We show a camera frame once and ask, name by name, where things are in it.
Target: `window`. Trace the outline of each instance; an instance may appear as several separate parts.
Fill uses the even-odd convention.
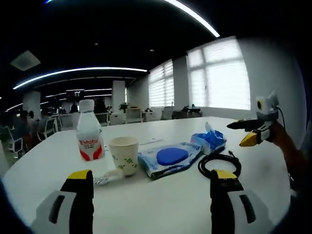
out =
[[[188,53],[190,104],[250,110],[246,65],[235,38],[218,40]]]
[[[125,88],[125,102],[128,102],[127,88]]]
[[[149,76],[150,107],[173,106],[175,101],[172,60],[153,69]]]

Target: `ceiling light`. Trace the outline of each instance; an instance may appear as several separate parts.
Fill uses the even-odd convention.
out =
[[[185,13],[192,16],[195,20],[197,20],[199,23],[201,23],[205,28],[207,28],[216,38],[220,36],[220,34],[206,21],[204,20],[199,14],[197,14],[192,9],[188,8],[186,5],[176,1],[176,0],[164,0],[168,3],[170,3],[173,6],[176,6],[180,10],[184,11]]]
[[[77,68],[77,69],[71,69],[71,70],[64,70],[64,71],[59,71],[59,72],[53,72],[53,73],[48,73],[46,75],[40,76],[40,77],[36,77],[36,78],[32,78],[29,79],[17,86],[15,86],[13,89],[18,89],[30,82],[33,82],[37,79],[41,79],[44,77],[49,77],[49,76],[53,76],[53,75],[58,75],[58,74],[62,74],[62,73],[67,73],[67,72],[77,72],[77,71],[89,71],[89,70],[125,70],[125,71],[136,71],[136,72],[147,72],[147,70],[143,70],[143,69],[136,69],[136,68],[127,68],[127,67],[86,67],[86,68]]]
[[[12,106],[11,108],[7,109],[6,112],[9,111],[9,110],[11,110],[11,109],[13,109],[13,108],[15,108],[15,107],[18,107],[18,106],[20,106],[20,105],[23,105],[23,103],[21,103],[21,104],[19,104],[19,105],[16,105],[16,106]]]
[[[66,94],[66,93],[55,94],[55,95],[50,95],[50,96],[45,96],[45,97],[46,97],[46,98],[51,98],[51,97],[55,97],[55,96],[58,96],[58,95],[63,95],[63,94]]]
[[[90,91],[105,91],[105,90],[112,90],[112,89],[89,89],[89,90],[85,90],[85,92],[90,92]]]
[[[111,94],[91,95],[91,96],[84,96],[84,97],[85,98],[91,98],[91,97],[103,97],[103,96],[111,96]]]
[[[84,89],[70,89],[70,90],[66,90],[67,92],[69,91],[83,91]]]

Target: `white table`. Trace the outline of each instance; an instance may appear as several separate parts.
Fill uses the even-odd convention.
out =
[[[108,126],[103,127],[103,136],[106,142],[119,136],[134,136],[141,141],[152,137],[164,139],[139,147],[145,150],[189,141],[193,133],[205,131],[206,121],[225,134],[226,150],[232,150],[242,164],[240,182],[263,200],[270,219],[278,223],[290,203],[283,155],[268,142],[251,148],[239,147],[246,133],[228,129],[226,125],[231,119],[203,117]],[[131,178],[95,187],[94,233],[210,233],[210,181],[197,170],[197,163],[184,172],[156,181],[139,171]],[[28,152],[5,174],[3,182],[13,206],[29,225],[35,219],[36,207],[52,191],[59,190],[72,172],[92,169],[94,176],[100,176],[113,168],[109,152],[105,159],[83,161],[75,132],[65,131],[52,135]],[[220,160],[210,162],[208,168],[234,170],[233,165]]]

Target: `bottle cap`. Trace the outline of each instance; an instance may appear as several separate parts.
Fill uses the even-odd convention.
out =
[[[94,100],[81,100],[79,102],[79,108],[81,113],[94,111]]]

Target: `black ceiling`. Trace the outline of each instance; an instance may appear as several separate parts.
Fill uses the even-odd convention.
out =
[[[180,0],[227,37],[274,36],[293,40],[304,27],[294,3],[242,3],[232,0]],[[24,92],[42,96],[66,88],[111,88],[113,78],[140,78],[142,72],[83,71],[51,76],[12,90],[29,78],[83,67],[129,67],[150,70],[178,58],[215,37],[193,18],[163,0],[54,0],[1,3],[0,109],[19,104]],[[40,61],[27,71],[10,65],[31,51]],[[67,82],[41,86],[58,80]],[[132,79],[125,79],[128,85]]]

